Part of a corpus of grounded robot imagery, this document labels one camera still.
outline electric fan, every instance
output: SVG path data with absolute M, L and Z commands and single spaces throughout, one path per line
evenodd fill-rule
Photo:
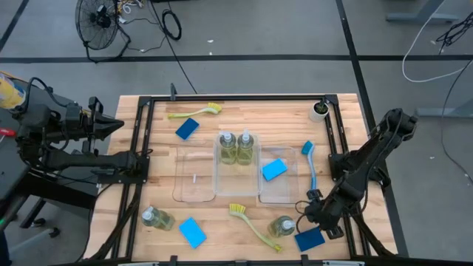
M 120 58 L 132 42 L 129 35 L 118 25 L 117 2 L 115 0 L 78 0 L 75 7 L 75 27 L 86 47 L 87 58 L 92 62 L 89 48 L 102 50 L 107 48 L 115 39 L 117 31 L 120 30 L 127 38 L 125 46 L 114 58 L 100 61 L 113 61 Z

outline transparent bin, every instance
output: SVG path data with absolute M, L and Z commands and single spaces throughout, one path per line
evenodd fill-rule
M 257 196 L 260 192 L 261 180 L 259 178 L 259 153 L 258 137 L 251 135 L 254 140 L 253 158 L 248 166 L 241 166 L 238 162 L 227 165 L 221 161 L 220 135 L 214 141 L 214 191 L 217 196 Z
M 267 181 L 259 172 L 262 190 L 259 201 L 264 204 L 275 204 L 285 207 L 299 200 L 299 178 L 297 176 L 297 151 L 289 146 L 263 146 L 261 148 L 261 168 L 281 159 L 287 166 L 287 171 Z
M 172 192 L 174 200 L 207 202 L 215 198 L 213 167 L 214 148 L 211 141 L 177 148 L 176 177 Z

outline dish brush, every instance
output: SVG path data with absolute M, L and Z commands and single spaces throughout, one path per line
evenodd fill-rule
M 266 236 L 262 235 L 258 230 L 253 226 L 253 224 L 250 222 L 249 218 L 246 217 L 245 215 L 245 209 L 246 207 L 237 203 L 230 203 L 230 215 L 239 217 L 243 219 L 253 230 L 253 232 L 268 246 L 274 248 L 276 252 L 281 252 L 282 248 L 280 245 L 276 244 L 275 242 L 271 241 L 269 238 Z
M 182 113 L 182 114 L 168 114 L 168 118 L 178 118 L 178 117 L 191 117 L 192 115 L 197 115 L 203 112 L 211 113 L 211 114 L 218 114 L 222 111 L 222 107 L 216 103 L 208 103 L 206 108 L 202 108 L 201 110 L 193 113 Z

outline concrete floor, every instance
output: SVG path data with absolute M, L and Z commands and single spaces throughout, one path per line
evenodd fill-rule
M 424 1 L 343 1 L 359 55 L 403 55 L 420 25 L 384 20 L 388 12 L 415 12 Z M 84 57 L 85 51 L 74 25 L 76 0 L 30 0 L 9 37 L 1 58 Z M 0 35 L 10 23 L 19 2 L 2 0 Z M 156 4 L 158 13 L 165 4 Z M 183 38 L 173 43 L 178 55 L 348 55 L 334 1 L 314 0 L 198 0 L 172 3 L 183 25 Z M 465 18 L 473 8 L 468 0 L 448 1 L 440 12 Z M 126 18 L 151 18 L 148 10 L 133 9 Z M 436 54 L 435 40 L 449 26 L 427 27 L 412 54 Z M 146 49 L 158 45 L 163 34 L 144 21 L 126 25 L 132 46 Z M 471 54 L 472 33 L 445 49 L 445 54 Z M 118 36 L 96 56 L 116 54 L 123 41 Z M 127 51 L 125 56 L 171 55 L 162 49 L 146 54 Z M 406 64 L 411 78 L 429 78 L 464 66 L 465 61 L 418 61 Z M 358 86 L 350 61 L 197 61 L 183 62 L 199 93 L 255 92 L 353 92 Z M 42 78 L 55 92 L 86 105 L 98 96 L 105 111 L 114 114 L 120 95 L 168 94 L 173 82 L 180 94 L 192 93 L 175 62 L 1 64 L 0 69 L 28 79 Z M 361 71 L 372 111 L 379 121 L 388 109 L 401 107 L 413 113 L 416 107 L 441 107 L 455 77 L 429 83 L 410 83 L 400 61 L 361 62 Z M 473 97 L 473 75 L 467 70 L 458 81 L 448 106 L 458 106 Z M 473 261 L 473 186 L 443 154 L 439 119 L 421 118 L 415 137 L 396 149 L 387 164 L 411 257 Z M 452 156 L 473 173 L 469 164 L 473 144 L 469 120 L 447 120 L 445 142 Z M 106 150 L 107 143 L 100 146 Z M 31 199 L 21 209 L 29 211 Z M 47 205 L 42 217 L 62 230 L 57 239 L 14 257 L 15 265 L 47 265 L 72 262 L 84 248 L 85 214 L 76 216 Z M 7 229 L 11 245 L 34 235 L 13 223 Z

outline wooden table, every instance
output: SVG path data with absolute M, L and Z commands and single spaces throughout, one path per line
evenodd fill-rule
M 125 121 L 125 126 L 112 135 L 109 154 L 129 149 L 133 124 L 139 96 L 121 96 L 116 114 L 117 119 Z M 356 94 L 338 95 L 341 116 L 349 148 L 357 149 L 367 140 L 363 116 Z M 263 146 L 291 146 L 298 153 L 299 195 L 307 199 L 305 193 L 310 188 L 310 169 L 307 158 L 300 154 L 302 145 L 307 140 L 316 144 L 314 164 L 317 171 L 317 186 L 323 193 L 333 187 L 327 155 L 330 147 L 324 123 L 314 123 L 307 114 L 313 105 L 312 100 L 264 100 L 264 101 L 222 101 L 218 115 L 204 114 L 194 117 L 200 127 L 190 137 L 191 142 L 206 141 L 212 143 L 218 131 L 242 132 L 248 128 L 258 134 Z M 171 231 L 148 228 L 137 223 L 133 261 L 169 261 L 171 255 L 178 255 L 180 261 L 228 261 L 228 260 L 288 260 L 300 259 L 301 253 L 293 236 L 276 239 L 283 247 L 281 253 L 260 241 L 251 229 L 239 218 L 228 215 L 228 203 L 234 202 L 246 206 L 246 214 L 255 227 L 267 233 L 268 224 L 281 215 L 297 219 L 299 214 L 294 208 L 269 208 L 256 197 L 220 197 L 210 202 L 189 203 L 173 199 L 174 180 L 177 175 L 176 159 L 180 147 L 186 145 L 174 132 L 183 123 L 183 119 L 169 120 L 169 112 L 191 112 L 206 106 L 206 102 L 158 102 L 154 107 L 152 134 L 149 148 L 151 154 L 149 181 L 143 187 L 139 212 L 149 205 L 160 208 L 174 215 L 176 224 Z M 143 115 L 142 125 L 146 121 Z M 338 134 L 335 134 L 339 152 L 341 151 Z M 141 138 L 137 147 L 141 147 Z M 104 243 L 117 221 L 118 206 L 122 185 L 113 185 L 98 199 L 92 218 L 90 241 L 85 257 L 94 254 Z M 379 185 L 370 183 L 370 195 L 364 218 L 374 234 L 383 244 L 396 252 L 391 224 Z M 193 217 L 207 235 L 206 241 L 197 249 L 192 249 L 179 232 L 178 226 L 185 219 Z M 361 254 L 358 229 L 352 222 L 357 252 Z M 301 231 L 313 228 L 306 219 L 300 223 Z M 120 255 L 124 254 L 128 228 L 125 228 L 120 246 Z M 326 243 L 307 250 L 309 259 L 349 259 L 345 237 L 329 240 Z

